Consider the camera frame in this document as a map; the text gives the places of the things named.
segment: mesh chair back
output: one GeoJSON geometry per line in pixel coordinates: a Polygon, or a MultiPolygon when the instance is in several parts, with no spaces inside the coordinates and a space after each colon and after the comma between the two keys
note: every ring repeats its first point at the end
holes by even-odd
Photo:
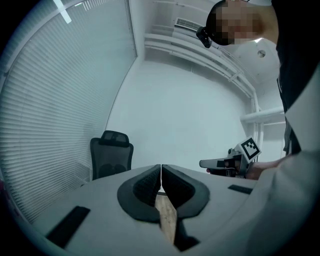
{"type": "Polygon", "coordinates": [[[106,130],[101,138],[91,139],[90,149],[93,180],[131,170],[134,146],[126,134],[106,130]]]}

